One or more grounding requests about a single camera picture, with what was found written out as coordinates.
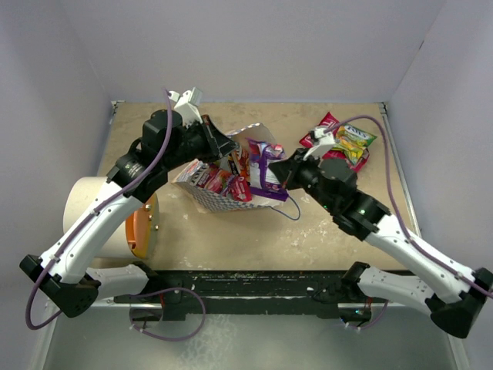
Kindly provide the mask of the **purple white snack packet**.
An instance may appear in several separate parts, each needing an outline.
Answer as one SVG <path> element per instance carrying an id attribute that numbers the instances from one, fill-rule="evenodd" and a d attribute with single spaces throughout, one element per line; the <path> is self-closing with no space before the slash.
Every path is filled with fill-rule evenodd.
<path id="1" fill-rule="evenodd" d="M 288 193 L 269 169 L 271 163 L 286 158 L 283 147 L 266 141 L 248 139 L 250 191 L 253 195 L 284 202 Z"/>

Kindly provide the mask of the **blue checkered paper bag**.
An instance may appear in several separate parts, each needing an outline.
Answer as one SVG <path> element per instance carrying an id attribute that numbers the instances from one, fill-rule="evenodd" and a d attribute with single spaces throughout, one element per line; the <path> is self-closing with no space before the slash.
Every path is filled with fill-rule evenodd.
<path id="1" fill-rule="evenodd" d="M 269 169 L 286 158 L 283 147 L 262 124 L 254 123 L 227 134 L 238 147 L 220 160 L 194 160 L 173 180 L 199 209 L 217 213 L 280 206 L 292 197 Z"/>

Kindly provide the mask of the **pink cookie snack packet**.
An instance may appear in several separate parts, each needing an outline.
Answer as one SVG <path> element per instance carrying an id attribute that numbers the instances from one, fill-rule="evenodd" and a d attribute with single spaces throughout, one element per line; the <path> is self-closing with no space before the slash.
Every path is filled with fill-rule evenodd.
<path id="1" fill-rule="evenodd" d="M 343 159 L 355 173 L 359 172 L 370 156 L 368 147 L 377 139 L 374 134 L 357 128 L 349 123 L 337 126 L 339 120 L 328 112 L 323 119 L 300 140 L 299 144 L 306 148 L 316 146 L 320 134 L 327 135 L 325 130 L 330 129 L 334 139 L 332 147 L 322 158 Z"/>

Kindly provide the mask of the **green yellow candy packet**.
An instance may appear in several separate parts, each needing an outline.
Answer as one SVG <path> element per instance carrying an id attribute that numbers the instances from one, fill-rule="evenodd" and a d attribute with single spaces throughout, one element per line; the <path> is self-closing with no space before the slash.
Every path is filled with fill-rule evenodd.
<path id="1" fill-rule="evenodd" d="M 334 139 L 336 144 L 332 150 L 342 152 L 352 165 L 357 165 L 377 137 L 351 124 L 345 124 L 337 129 Z"/>

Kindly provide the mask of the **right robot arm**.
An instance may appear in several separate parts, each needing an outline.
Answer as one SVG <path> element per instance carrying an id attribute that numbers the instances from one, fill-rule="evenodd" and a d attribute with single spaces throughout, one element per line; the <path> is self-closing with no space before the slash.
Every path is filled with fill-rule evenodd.
<path id="1" fill-rule="evenodd" d="M 319 160 L 298 149 L 269 169 L 287 190 L 302 189 L 346 234 L 376 247 L 411 275 L 357 262 L 344 275 L 350 301 L 393 301 L 429 316 L 442 331 L 467 338 L 492 287 L 492 273 L 451 259 L 409 231 L 388 207 L 357 188 L 357 174 L 339 159 Z"/>

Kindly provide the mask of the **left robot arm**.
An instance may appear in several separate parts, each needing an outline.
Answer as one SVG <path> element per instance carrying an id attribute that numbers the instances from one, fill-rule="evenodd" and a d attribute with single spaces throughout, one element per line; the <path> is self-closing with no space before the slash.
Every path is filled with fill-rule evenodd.
<path id="1" fill-rule="evenodd" d="M 116 229 L 167 183 L 171 170 L 194 160 L 216 162 L 237 147 L 208 116 L 184 126 L 179 113 L 155 111 L 79 219 L 41 256 L 24 257 L 20 268 L 35 289 L 69 318 L 81 315 L 99 299 L 134 295 L 141 302 L 152 301 L 159 285 L 150 267 L 136 262 L 92 269 L 93 258 Z"/>

